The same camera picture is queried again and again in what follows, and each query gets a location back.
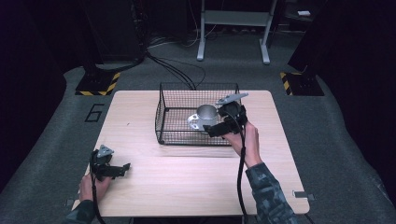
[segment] metal bracket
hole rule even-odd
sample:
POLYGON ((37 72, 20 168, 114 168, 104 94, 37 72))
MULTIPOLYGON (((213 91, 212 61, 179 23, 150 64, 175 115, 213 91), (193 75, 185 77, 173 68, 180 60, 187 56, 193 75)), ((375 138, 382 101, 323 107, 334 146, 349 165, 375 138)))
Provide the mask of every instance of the metal bracket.
POLYGON ((313 194, 307 194, 305 191, 293 191, 295 198, 306 198, 308 201, 314 201, 316 198, 313 194))

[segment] black cable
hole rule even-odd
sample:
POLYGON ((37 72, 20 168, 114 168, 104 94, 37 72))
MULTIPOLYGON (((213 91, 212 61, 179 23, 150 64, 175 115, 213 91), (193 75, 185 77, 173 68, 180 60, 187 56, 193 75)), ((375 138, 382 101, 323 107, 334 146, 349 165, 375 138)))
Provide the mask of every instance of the black cable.
POLYGON ((203 71, 203 73, 204 73, 204 76, 201 78, 201 80, 198 82, 198 84, 196 84, 195 87, 199 87, 199 86, 202 84, 202 82, 204 81, 205 77, 206 77, 206 71, 205 71, 205 69, 204 69, 203 67, 198 66, 198 65, 191 64, 191 63, 183 63, 183 62, 179 62, 179 61, 172 60, 172 59, 165 59, 165 58, 158 58, 158 59, 167 60, 167 61, 171 61, 171 62, 175 62, 175 63, 182 63, 182 64, 186 64, 186 65, 189 65, 189 66, 192 66, 192 67, 196 67, 196 68, 201 69, 201 70, 203 71))
POLYGON ((315 224, 314 220, 312 220, 312 218, 309 217, 307 213, 305 213, 304 215, 309 220, 309 222, 311 222, 312 224, 315 224))
POLYGON ((102 216, 100 215, 99 212, 99 206, 98 206, 98 200, 96 196, 96 185, 95 185, 95 179, 96 177, 92 172, 91 173, 91 181, 92 181, 92 197, 93 197, 93 210, 95 211, 96 218, 101 224, 106 224, 105 221, 102 219, 102 216))
POLYGON ((197 90, 197 86, 199 86, 204 81, 204 78, 206 76, 206 72, 205 72, 205 70, 202 67, 199 67, 199 66, 196 66, 196 65, 193 65, 193 64, 189 64, 189 63, 183 63, 183 64, 186 64, 186 65, 198 67, 198 68, 200 68, 201 70, 204 71, 203 78, 198 83, 198 85, 195 85, 195 83, 191 80, 191 78, 189 76, 187 76, 184 72, 180 71, 178 68, 174 67, 172 64, 165 62, 164 60, 177 62, 177 63, 182 63, 182 62, 175 61, 175 60, 170 60, 170 59, 164 59, 164 58, 157 58, 157 57, 152 56, 149 52, 147 52, 147 56, 148 56, 148 58, 150 58, 155 63, 163 66, 169 73, 171 73, 174 77, 176 77, 181 82, 183 82, 183 84, 185 84, 191 91, 196 91, 197 90))
POLYGON ((242 173, 243 173, 243 170, 244 170, 245 156, 246 156, 246 151, 247 151, 247 149, 245 147, 245 136, 242 133, 243 128, 241 128, 239 126, 238 121, 230 113, 228 113, 227 111, 224 110, 224 113, 226 113, 228 115, 228 117, 231 117, 233 119, 233 121, 235 122, 236 126, 238 127, 239 133, 241 134, 242 148, 241 148, 241 155, 240 155, 241 159, 239 161, 239 168, 238 168, 238 177, 237 177, 237 180, 236 180, 236 190, 238 192, 239 204, 241 206, 242 213, 244 214, 244 223, 248 224, 248 213, 247 213, 247 210, 245 208, 244 199, 243 199, 243 196, 242 196, 242 188, 241 188, 242 173))
POLYGON ((185 75, 182 74, 182 73, 179 73, 179 72, 176 70, 175 67, 172 67, 170 64, 164 63, 163 61, 158 60, 157 58, 155 58, 155 57, 153 57, 153 56, 151 56, 151 55, 148 55, 148 57, 149 57, 152 61, 154 61, 155 63, 157 63, 157 64, 163 66, 170 74, 172 74, 174 77, 176 77, 177 79, 179 79, 182 83, 184 83, 185 85, 187 85, 187 87, 188 87, 191 91, 194 91, 194 90, 195 90, 195 88, 192 87, 192 86, 190 85, 192 82, 189 82, 189 81, 186 79, 185 75), (180 77, 183 78, 184 81, 181 80, 174 72, 177 73, 178 75, 180 75, 180 77))

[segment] black wire basket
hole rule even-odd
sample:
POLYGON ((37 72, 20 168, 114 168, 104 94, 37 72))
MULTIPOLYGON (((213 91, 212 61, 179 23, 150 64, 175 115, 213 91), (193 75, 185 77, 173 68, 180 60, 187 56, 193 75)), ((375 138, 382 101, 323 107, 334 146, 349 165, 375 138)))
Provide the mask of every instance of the black wire basket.
POLYGON ((187 122, 200 105, 216 105, 229 95, 239 93, 236 83, 193 84, 194 90, 186 83, 164 82, 160 85, 160 102, 155 116, 155 133, 162 145, 180 146, 229 146, 221 137, 210 137, 208 133, 194 130, 187 122))

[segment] black curtain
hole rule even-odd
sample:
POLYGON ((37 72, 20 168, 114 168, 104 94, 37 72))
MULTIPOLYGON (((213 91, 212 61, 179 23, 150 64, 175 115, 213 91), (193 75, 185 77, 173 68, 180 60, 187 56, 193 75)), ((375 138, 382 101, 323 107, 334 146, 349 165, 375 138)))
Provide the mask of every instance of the black curtain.
POLYGON ((289 64, 317 68, 396 204, 396 16, 390 0, 329 0, 289 64))

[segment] person's hand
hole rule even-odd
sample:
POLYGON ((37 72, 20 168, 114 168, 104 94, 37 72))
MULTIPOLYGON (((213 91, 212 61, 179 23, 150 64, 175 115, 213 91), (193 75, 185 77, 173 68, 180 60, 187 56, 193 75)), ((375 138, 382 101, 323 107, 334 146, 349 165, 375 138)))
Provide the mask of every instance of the person's hand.
MULTIPOLYGON (((245 125, 245 165, 247 168, 254 166, 258 163, 262 163, 262 158, 260 157, 260 143, 259 143, 259 131, 257 128, 251 124, 249 121, 245 125)), ((228 140, 235 150, 235 152, 241 156, 242 150, 242 138, 240 133, 227 133, 222 136, 228 140)))
MULTIPOLYGON (((105 196, 110 182, 111 177, 105 177, 102 181, 95 180, 96 198, 98 202, 105 196)), ((84 200, 93 201, 91 174, 84 175, 79 183, 79 201, 82 202, 84 200)))

